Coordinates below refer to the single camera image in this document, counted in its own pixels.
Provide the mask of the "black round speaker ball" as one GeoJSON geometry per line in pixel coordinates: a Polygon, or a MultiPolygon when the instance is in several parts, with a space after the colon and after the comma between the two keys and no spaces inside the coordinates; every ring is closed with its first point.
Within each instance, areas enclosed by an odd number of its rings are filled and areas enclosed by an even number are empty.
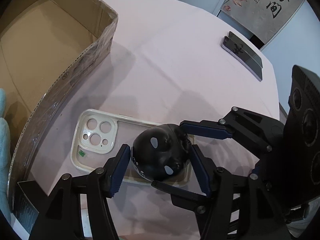
{"type": "Polygon", "coordinates": [[[131,148],[131,160],[141,177],[167,181],[182,173],[190,161],[191,142],[176,124],[162,124],[140,133],[131,148]]]}

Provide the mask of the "cream clear phone case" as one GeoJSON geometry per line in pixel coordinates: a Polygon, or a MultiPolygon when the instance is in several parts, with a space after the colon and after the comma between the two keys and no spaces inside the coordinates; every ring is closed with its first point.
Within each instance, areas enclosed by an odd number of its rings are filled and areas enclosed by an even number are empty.
{"type": "Polygon", "coordinates": [[[78,118],[70,159],[80,171],[90,173],[118,153],[122,144],[132,146],[140,133],[159,123],[130,116],[87,109],[78,118]]]}

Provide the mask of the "light blue plush toy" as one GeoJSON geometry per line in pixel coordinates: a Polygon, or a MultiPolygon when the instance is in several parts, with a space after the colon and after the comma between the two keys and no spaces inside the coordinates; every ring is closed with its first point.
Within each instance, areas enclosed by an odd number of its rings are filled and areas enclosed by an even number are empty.
{"type": "Polygon", "coordinates": [[[0,155],[0,169],[1,169],[1,211],[8,222],[11,221],[10,207],[7,200],[7,185],[9,167],[11,164],[10,154],[10,129],[7,121],[4,118],[6,107],[6,94],[4,89],[1,88],[1,155],[0,155]]]}

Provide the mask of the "black rectangular box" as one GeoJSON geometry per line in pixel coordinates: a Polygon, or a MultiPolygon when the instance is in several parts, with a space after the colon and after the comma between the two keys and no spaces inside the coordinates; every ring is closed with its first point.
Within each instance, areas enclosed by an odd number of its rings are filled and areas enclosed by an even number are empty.
{"type": "Polygon", "coordinates": [[[16,185],[14,215],[24,227],[32,227],[38,215],[37,202],[39,185],[34,180],[20,181],[16,185]]]}

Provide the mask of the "purple smartphone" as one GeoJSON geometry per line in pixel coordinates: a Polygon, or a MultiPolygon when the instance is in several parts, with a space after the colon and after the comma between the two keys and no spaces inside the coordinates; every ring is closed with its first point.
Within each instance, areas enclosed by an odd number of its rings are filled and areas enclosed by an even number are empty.
{"type": "Polygon", "coordinates": [[[263,80],[262,67],[240,45],[225,36],[221,47],[246,67],[258,81],[261,82],[263,80]]]}

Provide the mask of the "black smartphone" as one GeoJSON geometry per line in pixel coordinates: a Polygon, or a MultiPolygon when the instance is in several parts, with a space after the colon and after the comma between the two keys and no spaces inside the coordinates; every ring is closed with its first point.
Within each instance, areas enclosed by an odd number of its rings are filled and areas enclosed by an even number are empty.
{"type": "Polygon", "coordinates": [[[241,40],[238,36],[236,36],[232,31],[229,31],[228,37],[237,43],[243,50],[245,50],[256,62],[259,64],[261,68],[263,68],[263,62],[261,57],[251,48],[249,47],[243,40],[241,40]]]}

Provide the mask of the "toilet sign poster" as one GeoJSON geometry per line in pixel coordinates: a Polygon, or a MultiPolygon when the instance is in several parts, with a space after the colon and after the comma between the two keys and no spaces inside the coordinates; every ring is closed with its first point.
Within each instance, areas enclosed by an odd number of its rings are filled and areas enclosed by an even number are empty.
{"type": "Polygon", "coordinates": [[[266,44],[304,0],[225,0],[221,10],[266,44]]]}

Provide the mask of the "brown cardboard box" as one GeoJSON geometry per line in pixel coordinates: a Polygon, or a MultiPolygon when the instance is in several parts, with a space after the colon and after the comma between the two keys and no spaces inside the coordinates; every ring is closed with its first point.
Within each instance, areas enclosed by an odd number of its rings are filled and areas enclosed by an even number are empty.
{"type": "Polygon", "coordinates": [[[1,87],[11,135],[9,203],[75,87],[110,53],[118,14],[102,0],[10,0],[1,13],[1,87]]]}

